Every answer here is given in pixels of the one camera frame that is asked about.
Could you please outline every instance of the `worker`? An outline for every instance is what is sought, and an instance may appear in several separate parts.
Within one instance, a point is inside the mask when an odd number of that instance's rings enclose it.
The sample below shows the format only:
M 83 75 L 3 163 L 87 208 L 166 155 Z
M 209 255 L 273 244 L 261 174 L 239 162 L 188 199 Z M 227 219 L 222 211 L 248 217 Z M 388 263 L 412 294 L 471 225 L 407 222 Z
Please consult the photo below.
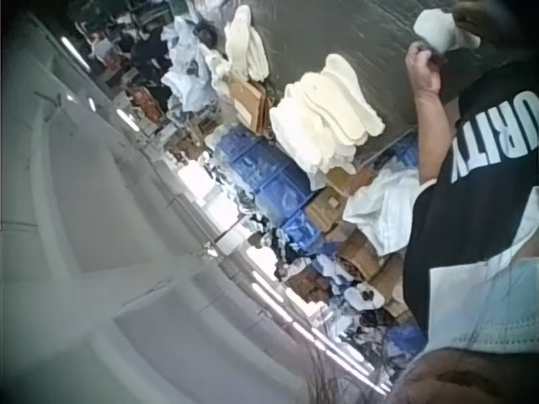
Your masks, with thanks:
M 484 40 L 530 45 L 538 38 L 526 25 L 531 7 L 459 2 L 454 17 Z M 403 290 L 428 342 L 385 402 L 537 402 L 539 61 L 535 54 L 487 72 L 460 94 L 454 115 L 440 99 L 435 60 L 420 43 L 406 55 L 422 185 Z M 312 402 L 343 402 L 330 384 L 312 387 Z

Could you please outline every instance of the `white insole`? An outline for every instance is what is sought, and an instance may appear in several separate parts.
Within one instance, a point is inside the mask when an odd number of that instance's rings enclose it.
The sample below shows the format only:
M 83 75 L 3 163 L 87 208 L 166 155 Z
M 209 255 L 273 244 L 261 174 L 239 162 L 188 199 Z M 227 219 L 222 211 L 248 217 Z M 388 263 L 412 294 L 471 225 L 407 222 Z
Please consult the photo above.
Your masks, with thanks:
M 378 136 L 385 128 L 376 111 L 366 102 L 360 84 L 352 66 L 340 55 L 331 54 L 326 58 L 322 74 L 336 78 L 341 90 L 352 97 L 354 111 L 369 135 Z
M 259 33 L 253 27 L 249 27 L 247 64 L 249 76 L 256 82 L 262 82 L 270 75 L 264 44 Z
M 345 145 L 355 144 L 364 135 L 365 127 L 334 80 L 317 73 L 305 73 L 300 86 L 305 98 L 326 111 L 342 128 L 344 136 L 339 139 Z
M 232 63 L 232 73 L 243 80 L 248 78 L 247 53 L 250 24 L 250 8 L 240 6 L 237 8 L 232 22 L 225 27 L 225 36 L 227 37 L 225 51 L 229 61 Z

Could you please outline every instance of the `dark clothing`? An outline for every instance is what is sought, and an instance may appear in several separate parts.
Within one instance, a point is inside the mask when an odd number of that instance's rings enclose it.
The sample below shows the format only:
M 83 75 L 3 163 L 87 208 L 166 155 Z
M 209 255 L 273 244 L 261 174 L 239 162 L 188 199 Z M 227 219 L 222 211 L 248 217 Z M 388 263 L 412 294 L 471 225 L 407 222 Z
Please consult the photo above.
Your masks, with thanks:
M 512 63 L 461 94 L 461 120 L 436 183 L 416 199 L 404 298 L 427 333 L 430 270 L 470 268 L 513 246 L 539 184 L 539 65 Z
M 137 67 L 151 63 L 155 59 L 159 66 L 167 70 L 172 63 L 165 58 L 168 54 L 167 42 L 161 40 L 163 28 L 155 28 L 147 40 L 138 40 L 131 48 L 131 61 Z

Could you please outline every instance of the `pile of clothing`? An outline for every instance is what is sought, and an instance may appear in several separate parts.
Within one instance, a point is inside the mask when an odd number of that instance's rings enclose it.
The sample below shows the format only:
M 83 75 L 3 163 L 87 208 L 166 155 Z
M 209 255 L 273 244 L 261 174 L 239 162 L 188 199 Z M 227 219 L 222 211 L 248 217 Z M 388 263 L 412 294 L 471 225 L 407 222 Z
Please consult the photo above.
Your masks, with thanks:
M 262 82 L 270 74 L 264 45 L 257 30 L 251 25 L 251 9 L 239 6 L 232 22 L 225 26 L 227 59 L 217 50 L 200 45 L 205 62 L 211 71 L 211 86 L 228 97 L 231 79 Z
M 331 54 L 319 73 L 308 72 L 286 86 L 269 111 L 277 141 L 307 173 L 341 167 L 355 173 L 356 147 L 385 128 L 366 102 L 352 66 Z
M 194 24 L 175 17 L 173 24 L 163 29 L 162 41 L 167 41 L 172 66 L 161 82 L 179 99 L 184 112 L 197 112 L 216 102 L 211 87 L 211 75 L 200 51 Z

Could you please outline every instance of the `brown cardboard box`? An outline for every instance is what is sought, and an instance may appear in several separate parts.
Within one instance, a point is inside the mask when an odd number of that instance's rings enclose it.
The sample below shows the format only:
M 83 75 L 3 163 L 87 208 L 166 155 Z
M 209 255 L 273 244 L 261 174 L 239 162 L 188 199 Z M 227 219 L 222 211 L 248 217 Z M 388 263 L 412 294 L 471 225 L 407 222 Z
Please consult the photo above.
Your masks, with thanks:
M 403 276 L 404 261 L 399 254 L 392 254 L 382 270 L 369 282 L 385 298 L 386 301 L 392 299 L 393 288 Z
M 369 185 L 376 175 L 368 168 L 358 173 L 348 174 L 341 167 L 335 167 L 326 174 L 329 185 L 343 196 L 352 196 L 359 188 Z
M 269 118 L 264 87 L 258 83 L 234 80 L 229 88 L 238 118 L 254 133 L 262 135 Z
M 378 257 L 376 249 L 367 237 L 356 230 L 339 249 L 338 256 L 348 261 L 357 269 L 356 274 L 350 274 L 356 279 L 370 281 L 378 274 L 387 258 Z
M 345 242 L 357 227 L 348 221 L 338 221 L 329 229 L 324 238 L 326 242 Z
M 388 301 L 384 305 L 384 309 L 389 311 L 389 314 L 391 314 L 393 317 L 397 318 L 404 314 L 406 311 L 408 311 L 408 308 L 404 303 L 400 303 L 394 299 Z
M 308 266 L 289 278 L 285 284 L 306 302 L 310 301 L 310 295 L 316 295 L 318 291 L 327 291 L 330 287 L 327 279 Z
M 343 214 L 346 198 L 333 188 L 326 187 L 306 208 L 313 225 L 326 232 Z

